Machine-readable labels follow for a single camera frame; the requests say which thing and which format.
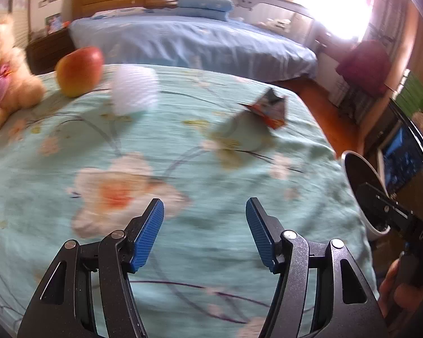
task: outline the human hand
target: human hand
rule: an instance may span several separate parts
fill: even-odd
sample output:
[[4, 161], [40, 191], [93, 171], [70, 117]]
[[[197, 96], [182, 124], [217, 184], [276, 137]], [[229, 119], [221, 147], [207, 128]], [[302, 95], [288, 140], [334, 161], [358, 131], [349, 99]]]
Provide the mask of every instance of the human hand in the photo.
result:
[[[388, 269], [385, 280], [382, 281], [379, 287], [379, 300], [378, 304], [382, 312], [382, 316], [386, 317], [388, 313], [387, 302], [391, 289], [395, 283], [395, 277], [398, 274], [400, 260], [394, 261]], [[402, 283], [400, 284], [393, 295], [393, 300], [398, 306], [406, 309], [408, 312], [414, 312], [421, 301], [423, 300], [423, 286], [420, 288]]]

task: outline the bed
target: bed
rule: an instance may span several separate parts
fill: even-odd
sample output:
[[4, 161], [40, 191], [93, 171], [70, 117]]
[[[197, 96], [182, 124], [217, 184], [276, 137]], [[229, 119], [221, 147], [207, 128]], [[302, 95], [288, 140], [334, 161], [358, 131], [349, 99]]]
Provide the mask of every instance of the bed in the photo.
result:
[[[314, 47], [319, 24], [300, 5], [283, 0], [234, 0], [237, 7], [228, 22], [178, 16], [169, 8], [151, 8], [131, 16], [91, 19], [95, 12], [116, 6], [173, 6], [171, 0], [168, 5], [154, 5], [145, 0], [118, 1], [126, 3], [72, 0], [75, 20], [69, 32], [76, 48], [99, 47], [108, 64], [180, 66], [261, 82], [316, 75], [317, 58], [310, 48]], [[261, 14], [265, 6], [287, 12], [292, 21], [291, 32], [282, 36], [254, 26], [257, 21], [253, 21], [251, 15], [261, 20], [268, 17]]]
[[[107, 65], [97, 88], [76, 99], [62, 96], [53, 73], [41, 76], [48, 89], [42, 103], [1, 129], [0, 324], [15, 336], [66, 240], [97, 241], [152, 197], [165, 203], [165, 222], [147, 265], [131, 275], [150, 337], [258, 335], [277, 277], [264, 268], [246, 223], [252, 196], [309, 240], [344, 240], [376, 293], [357, 205], [302, 101], [237, 76], [151, 67], [160, 80], [153, 111], [115, 117], [109, 88], [116, 65]], [[276, 132], [237, 104], [268, 87], [288, 101], [288, 124]], [[301, 334], [313, 301], [308, 294]]]

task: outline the blue pillow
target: blue pillow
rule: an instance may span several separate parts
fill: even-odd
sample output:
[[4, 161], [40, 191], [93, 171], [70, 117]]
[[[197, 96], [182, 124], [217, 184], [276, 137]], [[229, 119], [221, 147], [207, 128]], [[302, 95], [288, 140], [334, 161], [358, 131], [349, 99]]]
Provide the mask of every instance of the blue pillow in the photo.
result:
[[223, 12], [233, 10], [232, 0], [178, 0], [178, 7], [198, 7]]
[[195, 16], [204, 17], [207, 19], [215, 19], [221, 21], [229, 20], [229, 13], [224, 11], [209, 10], [209, 9], [198, 9], [195, 7], [176, 7], [172, 9], [174, 14], [182, 16]]

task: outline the red chair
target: red chair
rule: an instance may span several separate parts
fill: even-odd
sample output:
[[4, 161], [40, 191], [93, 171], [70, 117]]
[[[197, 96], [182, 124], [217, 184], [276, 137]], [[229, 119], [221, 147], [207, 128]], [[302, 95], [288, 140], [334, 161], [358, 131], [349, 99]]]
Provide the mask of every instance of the red chair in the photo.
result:
[[357, 92], [363, 92], [374, 100], [383, 96], [390, 68], [390, 58], [378, 40], [366, 40], [353, 48], [336, 68], [350, 86], [340, 104], [341, 111], [352, 107], [352, 118], [355, 119]]

